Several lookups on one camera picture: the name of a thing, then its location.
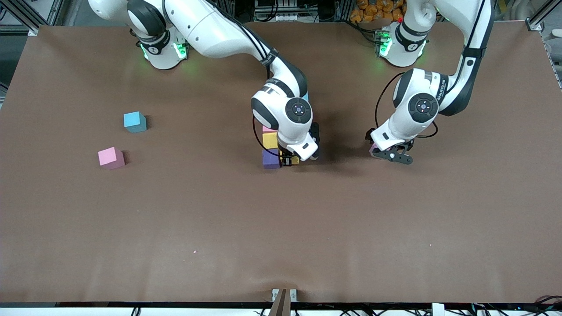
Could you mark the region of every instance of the blue cube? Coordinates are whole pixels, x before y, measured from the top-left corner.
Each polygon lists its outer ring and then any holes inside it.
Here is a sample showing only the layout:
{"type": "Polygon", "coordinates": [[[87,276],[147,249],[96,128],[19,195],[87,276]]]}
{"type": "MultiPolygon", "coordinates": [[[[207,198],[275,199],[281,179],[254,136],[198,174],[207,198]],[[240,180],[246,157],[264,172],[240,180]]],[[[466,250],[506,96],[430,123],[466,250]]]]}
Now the blue cube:
{"type": "MultiPolygon", "coordinates": [[[[269,149],[270,152],[278,155],[279,150],[277,149],[269,149]]],[[[261,152],[262,163],[264,165],[264,169],[279,169],[281,168],[281,160],[279,160],[278,156],[272,155],[268,153],[266,150],[261,152]]]]}
{"type": "Polygon", "coordinates": [[[123,115],[125,128],[131,133],[144,132],[146,130],[146,118],[139,111],[123,115]]]}

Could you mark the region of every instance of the purple cube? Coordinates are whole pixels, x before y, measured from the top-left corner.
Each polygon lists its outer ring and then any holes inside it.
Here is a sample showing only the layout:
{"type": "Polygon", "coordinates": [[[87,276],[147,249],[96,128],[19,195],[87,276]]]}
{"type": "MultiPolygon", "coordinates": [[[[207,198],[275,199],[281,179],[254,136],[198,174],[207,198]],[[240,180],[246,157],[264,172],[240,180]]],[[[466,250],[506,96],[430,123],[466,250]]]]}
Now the purple cube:
{"type": "MultiPolygon", "coordinates": [[[[269,149],[270,152],[275,153],[276,155],[279,154],[278,149],[269,149]]],[[[268,153],[265,150],[261,151],[261,158],[264,165],[264,169],[279,169],[281,168],[281,160],[279,157],[268,153]]]]}

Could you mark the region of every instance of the black circular joint cap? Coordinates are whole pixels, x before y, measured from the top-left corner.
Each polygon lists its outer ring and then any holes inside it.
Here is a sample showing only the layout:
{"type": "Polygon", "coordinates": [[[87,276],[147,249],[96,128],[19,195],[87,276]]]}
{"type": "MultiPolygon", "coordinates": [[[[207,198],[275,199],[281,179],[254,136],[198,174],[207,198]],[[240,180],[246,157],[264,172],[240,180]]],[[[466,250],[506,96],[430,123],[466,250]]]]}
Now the black circular joint cap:
{"type": "Polygon", "coordinates": [[[431,94],[418,93],[410,99],[408,110],[414,121],[425,123],[437,114],[439,103],[431,94]]]}
{"type": "Polygon", "coordinates": [[[166,20],[158,9],[144,0],[129,0],[127,10],[136,16],[150,36],[166,32],[166,20]]]}
{"type": "Polygon", "coordinates": [[[304,124],[312,118],[312,108],[303,98],[291,98],[285,104],[285,113],[295,123],[304,124]]]}

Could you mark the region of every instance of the stacked blocks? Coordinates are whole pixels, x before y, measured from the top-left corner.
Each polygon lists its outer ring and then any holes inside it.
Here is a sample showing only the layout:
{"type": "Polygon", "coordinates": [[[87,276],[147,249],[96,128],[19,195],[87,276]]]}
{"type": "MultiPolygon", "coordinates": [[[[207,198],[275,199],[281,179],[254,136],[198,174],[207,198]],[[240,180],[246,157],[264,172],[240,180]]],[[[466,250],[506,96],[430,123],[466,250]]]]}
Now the stacked blocks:
{"type": "Polygon", "coordinates": [[[146,130],[146,118],[139,111],[123,115],[125,128],[131,133],[144,132],[146,130]]]}
{"type": "Polygon", "coordinates": [[[98,151],[99,165],[102,168],[112,170],[125,165],[125,157],[123,152],[115,147],[111,147],[102,151],[98,151]]]}
{"type": "MultiPolygon", "coordinates": [[[[264,147],[270,152],[278,155],[279,149],[277,149],[277,131],[264,126],[262,127],[262,132],[264,147]]],[[[279,157],[270,154],[267,150],[261,151],[261,162],[264,165],[264,169],[281,168],[281,161],[279,160],[279,157]]]]}

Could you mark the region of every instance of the green led light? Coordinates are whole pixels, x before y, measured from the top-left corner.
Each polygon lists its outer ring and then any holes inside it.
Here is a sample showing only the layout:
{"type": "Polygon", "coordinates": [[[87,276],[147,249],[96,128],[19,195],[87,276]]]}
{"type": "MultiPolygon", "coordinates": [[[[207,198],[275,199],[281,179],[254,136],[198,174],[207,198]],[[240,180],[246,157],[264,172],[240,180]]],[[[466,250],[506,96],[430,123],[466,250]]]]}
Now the green led light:
{"type": "Polygon", "coordinates": [[[390,46],[392,46],[392,38],[389,38],[385,44],[380,47],[380,55],[386,56],[388,55],[388,51],[390,50],[390,46]]]}
{"type": "Polygon", "coordinates": [[[142,44],[140,45],[142,52],[144,53],[144,59],[148,60],[148,55],[146,53],[146,50],[144,49],[144,46],[142,46],[142,44]]]}
{"type": "Polygon", "coordinates": [[[183,47],[183,44],[174,44],[174,48],[175,48],[176,53],[178,54],[178,57],[180,59],[184,59],[187,56],[187,53],[185,51],[185,47],[183,47]]]}
{"type": "Polygon", "coordinates": [[[425,46],[426,43],[427,43],[427,41],[424,40],[423,43],[422,43],[422,45],[421,45],[421,47],[420,47],[420,52],[419,52],[419,54],[418,54],[418,57],[420,57],[420,56],[423,54],[423,47],[425,46]]]}

